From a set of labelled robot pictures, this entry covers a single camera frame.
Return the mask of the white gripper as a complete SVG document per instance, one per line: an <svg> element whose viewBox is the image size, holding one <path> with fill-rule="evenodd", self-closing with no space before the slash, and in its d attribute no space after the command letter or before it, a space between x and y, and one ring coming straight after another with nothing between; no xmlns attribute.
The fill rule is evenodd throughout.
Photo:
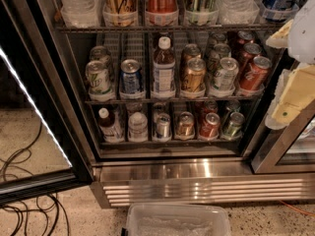
<svg viewBox="0 0 315 236"><path fill-rule="evenodd" d="M271 116L287 125L315 99L315 0L308 0L293 20L286 22L266 40L273 48L288 48L288 54L300 63L284 69L276 88L275 109Z"/></svg>

